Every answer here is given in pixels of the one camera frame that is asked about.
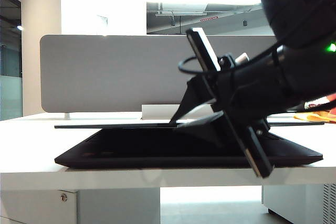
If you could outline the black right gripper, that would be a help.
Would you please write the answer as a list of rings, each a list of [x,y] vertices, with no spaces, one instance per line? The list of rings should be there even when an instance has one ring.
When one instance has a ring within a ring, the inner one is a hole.
[[[199,105],[212,103],[214,114],[179,124],[175,131],[217,147],[238,145],[256,176],[268,177],[274,167],[259,137],[269,131],[266,121],[269,107],[261,100],[270,101],[271,95],[263,89],[259,79],[247,78],[239,83],[238,64],[230,55],[225,55],[221,65],[202,28],[191,28],[186,36],[202,71],[186,83],[186,91],[170,124]]]

